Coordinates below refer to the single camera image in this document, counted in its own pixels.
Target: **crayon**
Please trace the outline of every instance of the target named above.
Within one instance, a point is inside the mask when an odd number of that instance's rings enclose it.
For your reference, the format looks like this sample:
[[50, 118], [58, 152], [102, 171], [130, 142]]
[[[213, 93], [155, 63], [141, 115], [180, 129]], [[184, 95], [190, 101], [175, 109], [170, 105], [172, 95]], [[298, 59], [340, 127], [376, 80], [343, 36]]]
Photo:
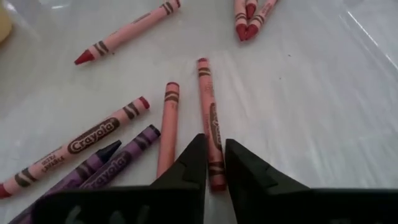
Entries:
[[246, 13], [248, 14], [248, 19], [251, 19], [254, 15], [254, 12], [257, 8], [257, 1], [258, 0], [248, 0], [246, 2]]
[[269, 13], [274, 8], [277, 1], [278, 0], [267, 0], [260, 11], [252, 18], [246, 32], [246, 40], [251, 39], [259, 32], [259, 29], [266, 23]]
[[133, 160], [139, 158], [158, 137], [160, 131], [150, 125], [137, 137], [121, 149], [121, 152], [103, 165], [86, 182], [80, 185], [81, 189], [98, 189], [111, 182]]
[[248, 26], [244, 1], [245, 0], [235, 0], [234, 2], [235, 29], [241, 41], [244, 41], [246, 37], [246, 27]]
[[174, 163], [179, 98], [180, 86], [175, 82], [168, 83], [164, 96], [162, 137], [160, 137], [159, 158], [157, 161], [157, 178]]
[[[46, 195], [67, 189], [78, 188], [85, 180], [87, 180], [91, 175], [93, 175], [101, 166], [109, 161], [111, 156], [116, 152], [118, 147], [122, 144], [121, 141], [116, 142], [106, 146], [103, 149], [98, 150], [96, 153], [91, 155], [87, 160], [82, 162], [76, 169], [70, 172], [66, 177], [64, 177], [60, 182], [55, 184], [50, 190], [44, 193], [40, 198]], [[32, 223], [31, 212], [34, 203], [29, 205], [25, 210], [23, 210], [19, 215], [17, 215], [8, 224], [25, 224]]]
[[47, 175], [50, 170], [60, 167], [76, 157], [81, 151], [103, 139], [121, 126], [127, 124], [130, 120], [145, 112], [149, 104], [144, 97], [140, 97], [129, 103], [120, 110], [114, 112], [96, 126], [81, 134], [68, 144], [64, 144], [58, 149], [50, 152], [31, 166], [17, 173], [14, 177], [7, 179], [0, 184], [0, 199], [10, 197], [28, 188], [34, 182]]
[[122, 43], [134, 38], [144, 30], [158, 23], [161, 19], [177, 11], [179, 7], [179, 0], [166, 1], [159, 8], [148, 12], [132, 23], [120, 28], [104, 40], [89, 47], [75, 60], [75, 64], [79, 65], [88, 61], [93, 61], [109, 52], [114, 52]]
[[213, 80], [206, 58], [198, 60], [200, 100], [203, 118], [203, 129], [208, 142], [208, 172], [212, 191], [226, 190], [223, 147], [221, 145], [220, 127], [218, 126], [216, 101]]

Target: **white surface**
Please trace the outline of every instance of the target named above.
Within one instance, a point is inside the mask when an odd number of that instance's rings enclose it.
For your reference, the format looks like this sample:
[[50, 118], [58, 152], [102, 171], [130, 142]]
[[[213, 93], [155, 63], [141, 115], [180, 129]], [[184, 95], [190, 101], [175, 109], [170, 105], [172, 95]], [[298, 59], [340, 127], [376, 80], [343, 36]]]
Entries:
[[[200, 57], [210, 58], [223, 141], [235, 138], [310, 187], [398, 186], [394, 0], [378, 7], [370, 0], [281, 0], [256, 40], [243, 44], [230, 0], [185, 0], [115, 55], [80, 67], [73, 61], [83, 50], [161, 2], [9, 2], [15, 24], [0, 45], [0, 180], [141, 95], [151, 109], [50, 178], [0, 201], [2, 223], [96, 149], [116, 139], [125, 144], [151, 123], [160, 128], [169, 81], [181, 86], [179, 155], [203, 132]], [[377, 19], [367, 18], [369, 11]], [[157, 150], [158, 144], [113, 185], [150, 184]], [[236, 222], [228, 195], [207, 194], [205, 205], [205, 223]]]

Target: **violet crayon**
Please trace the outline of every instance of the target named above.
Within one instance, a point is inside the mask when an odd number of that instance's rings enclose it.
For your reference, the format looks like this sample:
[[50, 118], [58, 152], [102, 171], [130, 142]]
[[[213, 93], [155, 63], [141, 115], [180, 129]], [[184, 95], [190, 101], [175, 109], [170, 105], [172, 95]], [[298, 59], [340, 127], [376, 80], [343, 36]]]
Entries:
[[[44, 193], [40, 198], [58, 192], [60, 190], [66, 189], [76, 189], [85, 180], [92, 176], [98, 169], [101, 168], [106, 162], [109, 161], [111, 156], [116, 152], [118, 147], [122, 144], [121, 141], [116, 142], [106, 146], [103, 149], [98, 150], [96, 153], [91, 155], [87, 160], [82, 162], [76, 169], [70, 172], [66, 177], [55, 184], [50, 190]], [[22, 224], [22, 223], [32, 223], [30, 213], [33, 209], [33, 204], [29, 205], [25, 210], [23, 210], [19, 215], [17, 215], [8, 224]]]
[[133, 160], [138, 159], [153, 142], [160, 136], [160, 131], [155, 126], [150, 125], [143, 130], [137, 137], [121, 149], [94, 175], [84, 182], [81, 189], [98, 189], [111, 182], [124, 168]]

